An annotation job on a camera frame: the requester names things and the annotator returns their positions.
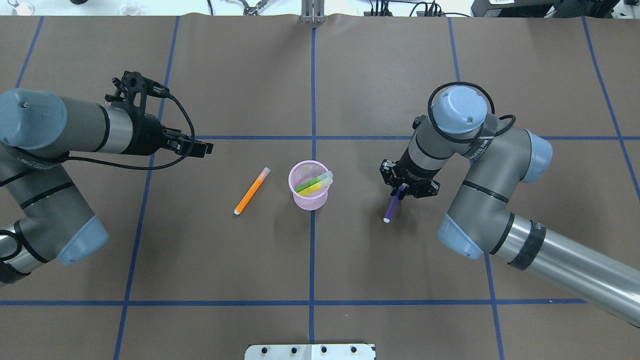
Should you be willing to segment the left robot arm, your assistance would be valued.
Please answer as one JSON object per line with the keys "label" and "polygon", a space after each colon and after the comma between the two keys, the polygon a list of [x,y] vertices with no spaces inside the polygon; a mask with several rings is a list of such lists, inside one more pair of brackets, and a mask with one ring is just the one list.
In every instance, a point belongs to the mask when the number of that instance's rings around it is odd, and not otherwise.
{"label": "left robot arm", "polygon": [[212,143],[195,139],[192,121],[186,134],[147,114],[147,96],[178,101],[157,82],[150,89],[118,85],[105,104],[23,88],[1,95],[1,185],[24,214],[1,229],[2,286],[52,260],[76,264],[108,243],[105,227],[63,164],[110,162],[71,152],[147,157],[169,150],[178,162],[213,152]]}

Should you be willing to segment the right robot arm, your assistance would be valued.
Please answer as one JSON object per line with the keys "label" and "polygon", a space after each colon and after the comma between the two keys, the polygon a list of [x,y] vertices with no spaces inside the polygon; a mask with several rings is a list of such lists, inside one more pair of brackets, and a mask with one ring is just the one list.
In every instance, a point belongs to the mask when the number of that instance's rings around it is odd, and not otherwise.
{"label": "right robot arm", "polygon": [[553,147],[515,126],[514,115],[496,116],[482,87],[464,81],[437,87],[426,114],[414,119],[400,159],[383,160],[379,170],[391,196],[427,198],[438,194],[435,176],[454,155],[470,168],[439,226],[444,246],[470,259],[495,255],[639,326],[637,269],[507,209],[519,183],[533,183],[547,170]]}

